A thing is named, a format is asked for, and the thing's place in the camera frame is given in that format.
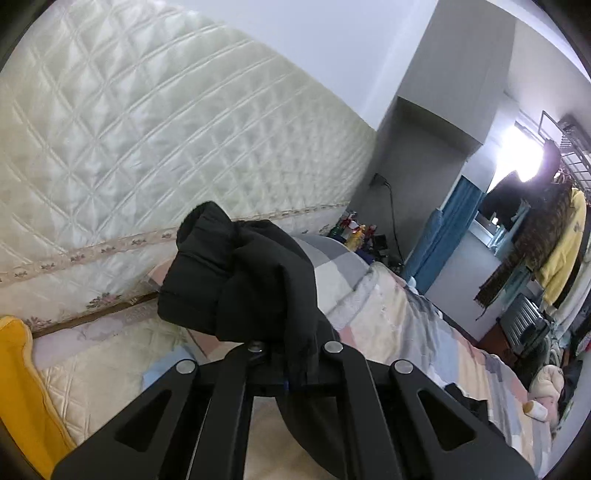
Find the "blue curtain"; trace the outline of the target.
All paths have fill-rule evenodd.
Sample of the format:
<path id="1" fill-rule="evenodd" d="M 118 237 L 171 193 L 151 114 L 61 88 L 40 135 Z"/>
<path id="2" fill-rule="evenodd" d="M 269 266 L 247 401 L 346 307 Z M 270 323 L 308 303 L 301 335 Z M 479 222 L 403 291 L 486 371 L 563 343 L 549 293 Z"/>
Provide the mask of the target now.
<path id="1" fill-rule="evenodd" d="M 435 209 L 402 272 L 406 281 L 425 294 L 467 233 L 485 194 L 464 176 L 443 209 Z"/>

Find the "grey ribbed suitcase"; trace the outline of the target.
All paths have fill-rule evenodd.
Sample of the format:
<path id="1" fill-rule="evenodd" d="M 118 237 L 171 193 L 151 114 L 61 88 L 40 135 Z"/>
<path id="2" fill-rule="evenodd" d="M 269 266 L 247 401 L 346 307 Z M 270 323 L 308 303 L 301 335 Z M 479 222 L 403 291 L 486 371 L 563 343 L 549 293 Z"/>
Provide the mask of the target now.
<path id="1" fill-rule="evenodd" d="M 550 323 L 538 306 L 522 293 L 507 307 L 498 323 L 516 357 L 527 356 L 550 332 Z"/>

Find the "grey built-in wardrobe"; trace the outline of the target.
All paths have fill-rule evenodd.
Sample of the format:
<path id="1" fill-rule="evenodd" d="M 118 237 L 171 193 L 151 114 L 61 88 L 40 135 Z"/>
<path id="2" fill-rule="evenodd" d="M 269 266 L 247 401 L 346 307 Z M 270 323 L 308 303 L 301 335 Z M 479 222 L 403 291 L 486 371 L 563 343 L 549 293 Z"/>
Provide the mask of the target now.
<path id="1" fill-rule="evenodd" d="M 431 213 L 485 144 L 508 75 L 516 20 L 489 1 L 440 1 L 384 117 L 349 204 L 405 262 Z"/>

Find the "black puffer jacket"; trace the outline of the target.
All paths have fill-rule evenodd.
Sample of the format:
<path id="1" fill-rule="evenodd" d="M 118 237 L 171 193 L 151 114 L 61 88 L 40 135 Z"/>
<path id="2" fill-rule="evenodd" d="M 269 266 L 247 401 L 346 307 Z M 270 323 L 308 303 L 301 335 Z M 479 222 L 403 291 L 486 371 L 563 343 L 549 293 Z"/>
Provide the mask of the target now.
<path id="1" fill-rule="evenodd" d="M 342 342 L 318 309 L 307 254 L 270 221 L 235 222 L 212 202 L 185 217 L 176 246 L 160 288 L 159 316 L 237 344 L 233 348 L 261 344 L 263 355 L 252 362 L 247 379 L 253 397 L 270 390 L 301 447 L 336 478 L 346 479 L 337 401 L 321 365 L 325 343 Z M 442 389 L 488 418 L 482 402 L 454 386 Z"/>

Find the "brown plaid hanging scarf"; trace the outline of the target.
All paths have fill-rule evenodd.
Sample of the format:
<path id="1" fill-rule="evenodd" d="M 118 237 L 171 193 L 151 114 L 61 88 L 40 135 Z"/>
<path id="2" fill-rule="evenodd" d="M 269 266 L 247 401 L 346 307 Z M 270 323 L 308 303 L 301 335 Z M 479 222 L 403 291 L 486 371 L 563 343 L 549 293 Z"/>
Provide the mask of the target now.
<path id="1" fill-rule="evenodd" d="M 549 258 L 564 232 L 571 205 L 572 183 L 550 184 L 532 205 L 517 232 L 513 248 L 480 286 L 475 301 L 487 309 L 508 285 L 520 266 L 537 272 Z"/>

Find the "cream quilted headboard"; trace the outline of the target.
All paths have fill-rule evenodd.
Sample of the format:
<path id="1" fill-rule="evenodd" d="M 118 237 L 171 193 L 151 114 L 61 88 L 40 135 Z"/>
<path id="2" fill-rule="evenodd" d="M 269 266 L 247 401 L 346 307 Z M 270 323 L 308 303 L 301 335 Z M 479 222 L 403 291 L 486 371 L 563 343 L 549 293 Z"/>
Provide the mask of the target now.
<path id="1" fill-rule="evenodd" d="M 375 130 L 287 58 L 158 1 L 58 1 L 1 70 L 1 311 L 40 331 L 148 293 L 200 203 L 324 232 Z"/>

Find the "yellow fleece hanging garment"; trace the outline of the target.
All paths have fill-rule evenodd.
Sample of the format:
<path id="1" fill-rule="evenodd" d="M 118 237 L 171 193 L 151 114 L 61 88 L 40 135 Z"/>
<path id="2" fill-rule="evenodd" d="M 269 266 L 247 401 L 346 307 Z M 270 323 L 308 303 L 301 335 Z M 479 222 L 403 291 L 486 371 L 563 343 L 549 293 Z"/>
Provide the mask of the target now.
<path id="1" fill-rule="evenodd" d="M 572 188 L 564 230 L 545 264 L 536 273 L 536 279 L 544 288 L 543 300 L 549 305 L 560 296 L 578 257 L 585 230 L 586 211 L 584 193 Z"/>

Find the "yellow pillow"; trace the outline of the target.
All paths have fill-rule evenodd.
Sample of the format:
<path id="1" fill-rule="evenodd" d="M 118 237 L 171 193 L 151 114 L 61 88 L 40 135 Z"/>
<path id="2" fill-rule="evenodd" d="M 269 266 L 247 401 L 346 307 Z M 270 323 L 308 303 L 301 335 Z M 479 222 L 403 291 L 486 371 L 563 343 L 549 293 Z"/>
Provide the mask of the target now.
<path id="1" fill-rule="evenodd" d="M 32 360 L 33 338 L 20 319 L 1 319 L 1 421 L 42 478 L 75 448 Z"/>

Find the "bottles on bedside table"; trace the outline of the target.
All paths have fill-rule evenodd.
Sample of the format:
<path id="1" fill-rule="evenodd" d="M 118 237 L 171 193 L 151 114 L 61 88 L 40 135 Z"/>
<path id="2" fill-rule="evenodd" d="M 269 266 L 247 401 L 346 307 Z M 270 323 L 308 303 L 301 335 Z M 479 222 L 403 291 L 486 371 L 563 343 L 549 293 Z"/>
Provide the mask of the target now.
<path id="1" fill-rule="evenodd" d="M 329 229 L 329 238 L 337 240 L 359 255 L 381 256 L 389 251 L 387 238 L 378 233 L 378 226 L 363 224 L 356 219 L 356 211 L 346 210 Z"/>

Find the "white cylindrical bottle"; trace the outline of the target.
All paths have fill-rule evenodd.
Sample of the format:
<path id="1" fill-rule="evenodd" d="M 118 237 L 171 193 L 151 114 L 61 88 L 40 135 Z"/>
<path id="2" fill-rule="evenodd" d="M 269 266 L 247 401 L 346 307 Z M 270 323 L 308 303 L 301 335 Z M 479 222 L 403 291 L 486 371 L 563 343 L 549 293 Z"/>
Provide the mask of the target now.
<path id="1" fill-rule="evenodd" d="M 549 410 L 536 400 L 530 400 L 524 403 L 523 413 L 539 422 L 547 422 L 549 419 Z"/>

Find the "beige plush pile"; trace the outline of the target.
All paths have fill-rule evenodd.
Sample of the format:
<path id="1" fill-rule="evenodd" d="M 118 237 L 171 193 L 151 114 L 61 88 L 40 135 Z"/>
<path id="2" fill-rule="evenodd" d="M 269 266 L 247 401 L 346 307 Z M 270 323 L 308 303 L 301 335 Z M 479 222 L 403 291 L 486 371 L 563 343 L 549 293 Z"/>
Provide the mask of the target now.
<path id="1" fill-rule="evenodd" d="M 529 388 L 531 400 L 551 399 L 557 403 L 564 389 L 564 374 L 561 368 L 554 365 L 542 367 Z"/>

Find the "patchwork colour-block bed cover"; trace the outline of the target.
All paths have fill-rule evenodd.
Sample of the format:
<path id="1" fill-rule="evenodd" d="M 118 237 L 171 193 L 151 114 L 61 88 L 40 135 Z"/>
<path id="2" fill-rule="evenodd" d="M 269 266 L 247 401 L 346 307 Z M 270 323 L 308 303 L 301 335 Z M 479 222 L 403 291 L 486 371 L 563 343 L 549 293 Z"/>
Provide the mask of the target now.
<path id="1" fill-rule="evenodd" d="M 385 266 L 368 265 L 339 242 L 318 235 L 293 237 L 315 267 L 318 308 L 339 332 L 342 342 L 362 352 L 368 360 L 390 365 L 411 361 L 440 387 L 456 384 L 465 396 L 486 400 L 489 418 L 507 443 L 533 467 L 538 478 L 549 469 L 552 447 L 550 427 L 523 413 L 526 387 L 498 356 L 474 347 L 424 296 L 409 288 Z M 188 331 L 163 322 L 185 334 L 187 340 L 150 365 L 142 390 L 176 361 L 206 363 L 221 359 L 237 344 L 197 346 Z M 297 445 L 280 420 L 273 400 L 256 400 L 245 479 L 333 479 Z"/>

